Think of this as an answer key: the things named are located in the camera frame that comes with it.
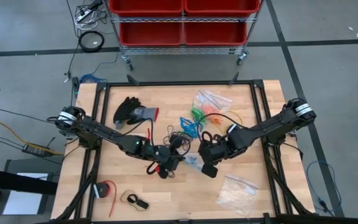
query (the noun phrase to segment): clear plastic bag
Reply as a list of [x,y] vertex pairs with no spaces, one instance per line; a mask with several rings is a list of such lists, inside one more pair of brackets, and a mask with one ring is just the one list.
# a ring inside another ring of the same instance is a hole
[[[208,90],[198,90],[193,102],[193,118],[199,122],[200,119],[210,113],[224,113],[230,109],[232,100]],[[219,116],[209,116],[209,121],[215,124],[221,124],[222,118]]]
[[226,175],[216,203],[243,216],[248,216],[257,191],[258,187],[252,182],[235,175]]

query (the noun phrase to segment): desk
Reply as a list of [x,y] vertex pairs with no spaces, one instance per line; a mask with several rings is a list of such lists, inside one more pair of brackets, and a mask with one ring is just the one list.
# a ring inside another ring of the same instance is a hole
[[[243,125],[253,126],[257,123],[250,85],[178,85],[112,87],[108,95],[105,125],[114,128],[112,118],[115,110],[124,101],[125,97],[135,96],[145,106],[160,108],[158,120],[154,124],[154,142],[155,144],[162,144],[163,138],[167,135],[167,126],[169,124],[173,125],[175,130],[181,130],[179,117],[191,117],[191,104],[197,90],[200,88],[231,99],[231,110],[241,115]],[[78,94],[76,106],[83,108],[88,115],[92,113],[95,89],[95,84],[83,84]],[[277,80],[264,81],[264,89],[271,114],[279,113],[285,103],[280,82]],[[96,116],[99,121],[103,96],[104,94],[101,93]],[[259,106],[263,111],[262,100],[259,100]],[[234,115],[227,115],[235,120],[239,119]],[[144,134],[149,127],[150,124],[145,122],[133,133]],[[131,126],[126,126],[120,131],[123,133],[130,130],[130,128]],[[207,125],[206,129],[211,133],[219,133],[218,129],[212,124]],[[293,138],[287,137],[287,143],[296,146]],[[76,142],[68,145],[66,154],[73,150],[76,145]],[[194,140],[191,144],[191,152],[197,152],[198,145],[198,140]],[[287,185],[298,200],[309,211],[313,212],[313,202],[298,151],[282,145],[281,153]],[[64,211],[76,193],[84,154],[84,150],[78,149],[65,159],[60,174],[52,218],[59,216]],[[94,201],[92,221],[244,218],[236,212],[227,210],[215,203],[226,174],[243,177],[259,186],[249,218],[260,218],[265,212],[274,217],[272,196],[260,140],[256,140],[245,154],[220,163],[217,166],[219,172],[215,179],[200,174],[197,170],[184,163],[178,166],[174,179],[160,179],[157,174],[147,175],[145,173],[145,169],[149,164],[150,162],[126,156],[117,146],[104,140],[101,148],[98,182],[103,180],[114,181],[117,185],[117,201],[113,214],[109,218],[112,195],[96,199]],[[278,186],[277,189],[280,206],[282,211],[285,211],[282,194]],[[150,209],[146,212],[138,212],[127,203],[120,202],[119,198],[126,190],[133,190],[149,201]],[[88,196],[85,195],[82,217],[86,214],[87,200]]]

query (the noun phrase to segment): wire shelf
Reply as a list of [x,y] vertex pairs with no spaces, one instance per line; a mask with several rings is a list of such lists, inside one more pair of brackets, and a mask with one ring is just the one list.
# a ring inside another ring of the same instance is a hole
[[244,53],[244,46],[219,46],[219,47],[125,47],[122,46],[122,53],[128,55],[180,55],[180,54],[233,54]]
[[254,17],[113,17],[112,22],[255,22]]

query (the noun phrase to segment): gray floor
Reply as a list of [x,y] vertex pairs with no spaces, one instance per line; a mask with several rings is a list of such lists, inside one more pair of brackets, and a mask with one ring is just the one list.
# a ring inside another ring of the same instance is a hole
[[[75,7],[82,1],[70,0]],[[358,39],[358,0],[273,0],[287,41]],[[99,26],[111,32],[109,26]],[[277,35],[267,7],[262,9],[253,42],[275,42]],[[0,1],[0,51],[73,49],[76,38],[65,2],[61,0]],[[106,35],[105,47],[117,46]],[[236,72],[241,79],[280,80],[287,99],[296,97],[295,88],[280,47],[250,47],[251,55],[238,67],[236,56],[133,56],[133,72],[122,60],[103,65],[97,76],[110,82],[124,82],[130,73],[139,81],[228,80]],[[301,85],[318,114],[316,127],[327,161],[336,170],[345,216],[358,217],[358,45],[290,47]],[[117,53],[76,55],[72,73],[82,76],[100,62],[114,60]],[[0,57],[0,108],[38,118],[56,116],[70,103],[67,71],[71,55],[32,55]],[[0,120],[12,126],[28,141],[46,144],[63,151],[64,139],[52,125],[0,112]],[[299,133],[298,145],[305,153],[305,167],[316,159],[307,129]],[[12,136],[0,127],[0,136]],[[26,159],[23,154],[0,144],[0,170],[6,159]],[[311,181],[328,201],[320,171],[315,167]],[[33,223],[47,220],[48,212],[38,217],[3,217],[0,223]]]

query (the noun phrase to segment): red cable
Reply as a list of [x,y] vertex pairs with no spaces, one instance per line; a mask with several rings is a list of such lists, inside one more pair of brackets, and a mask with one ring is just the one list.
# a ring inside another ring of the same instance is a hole
[[[116,184],[115,184],[113,181],[111,181],[111,180],[105,180],[105,181],[103,181],[103,183],[107,184],[108,186],[109,186],[108,183],[111,183],[111,184],[113,184],[113,186],[114,186],[114,200],[112,201],[112,204],[111,204],[111,209],[110,209],[110,214],[109,214],[109,217],[110,217],[111,214],[112,214],[112,209],[114,208],[114,204],[116,203],[117,186],[116,186]],[[108,189],[107,189],[107,195],[108,195],[109,193],[110,193],[110,187],[108,187]]]

